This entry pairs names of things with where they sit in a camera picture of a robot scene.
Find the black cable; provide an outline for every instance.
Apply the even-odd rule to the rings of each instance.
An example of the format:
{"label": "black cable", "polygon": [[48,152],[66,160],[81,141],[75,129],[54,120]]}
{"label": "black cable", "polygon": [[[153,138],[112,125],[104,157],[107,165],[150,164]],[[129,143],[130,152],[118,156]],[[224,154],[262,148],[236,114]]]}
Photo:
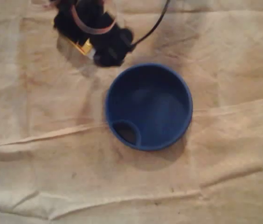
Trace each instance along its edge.
{"label": "black cable", "polygon": [[139,43],[141,43],[143,40],[145,40],[147,37],[149,37],[154,31],[155,29],[159,26],[160,22],[163,20],[163,17],[168,9],[169,3],[171,0],[167,0],[164,9],[159,17],[159,20],[156,22],[156,24],[153,26],[153,28],[145,35],[143,36],[141,39],[139,39],[138,41],[136,41],[135,43],[133,43],[131,46],[134,49],[136,47],[136,45],[138,45]]}

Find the gold metal part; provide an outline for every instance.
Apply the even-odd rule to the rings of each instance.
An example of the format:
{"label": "gold metal part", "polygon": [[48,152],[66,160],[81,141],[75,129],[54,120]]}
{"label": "gold metal part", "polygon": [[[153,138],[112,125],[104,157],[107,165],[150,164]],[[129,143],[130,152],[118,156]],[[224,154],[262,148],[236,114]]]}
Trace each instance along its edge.
{"label": "gold metal part", "polygon": [[78,43],[72,42],[68,37],[62,35],[60,32],[59,32],[59,35],[61,35],[64,39],[66,39],[69,43],[71,43],[83,55],[88,54],[91,51],[91,49],[93,48],[89,39],[86,41],[86,43],[83,46],[81,46]]}

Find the cloth fold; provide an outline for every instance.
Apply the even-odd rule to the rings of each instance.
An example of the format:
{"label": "cloth fold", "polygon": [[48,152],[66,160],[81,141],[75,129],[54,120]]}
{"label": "cloth fold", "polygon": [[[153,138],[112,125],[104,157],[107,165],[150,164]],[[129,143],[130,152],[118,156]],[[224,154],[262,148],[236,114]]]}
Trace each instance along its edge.
{"label": "cloth fold", "polygon": [[[109,69],[31,2],[0,0],[0,223],[263,224],[262,0],[172,0]],[[136,39],[164,5],[115,2]],[[194,100],[185,137],[151,153],[104,119],[114,78],[144,62],[177,71]]]}

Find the bowl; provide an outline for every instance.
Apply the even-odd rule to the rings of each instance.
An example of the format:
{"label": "bowl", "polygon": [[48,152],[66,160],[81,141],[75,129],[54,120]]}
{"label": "bowl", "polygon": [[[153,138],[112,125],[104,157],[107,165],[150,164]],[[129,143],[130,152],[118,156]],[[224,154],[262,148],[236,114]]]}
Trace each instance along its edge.
{"label": "bowl", "polygon": [[111,84],[105,115],[125,145],[160,150],[181,138],[190,125],[193,101],[185,81],[170,68],[143,63],[123,71]]}

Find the rubber band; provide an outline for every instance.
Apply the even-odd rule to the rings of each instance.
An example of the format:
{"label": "rubber band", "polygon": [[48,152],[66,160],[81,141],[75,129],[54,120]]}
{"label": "rubber band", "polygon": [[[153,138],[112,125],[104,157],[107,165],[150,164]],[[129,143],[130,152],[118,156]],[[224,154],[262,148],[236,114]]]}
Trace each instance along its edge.
{"label": "rubber band", "polygon": [[[45,4],[34,4],[34,3],[32,3],[32,0],[31,0],[30,3],[35,9],[48,11],[48,10],[56,8],[56,6],[60,3],[60,1],[61,0],[55,0],[55,1],[50,1],[48,3],[45,3]],[[109,1],[109,0],[101,0],[101,3],[105,4],[107,1]],[[113,26],[116,24],[116,18],[114,18],[113,23],[111,25],[109,25],[108,27],[105,27],[105,28],[91,28],[91,27],[87,26],[83,21],[81,21],[79,15],[77,14],[77,11],[76,11],[76,6],[80,2],[81,1],[78,0],[76,5],[73,5],[71,7],[70,11],[71,11],[72,17],[73,17],[76,25],[85,33],[92,34],[92,35],[102,35],[102,34],[108,33],[113,28]]]}

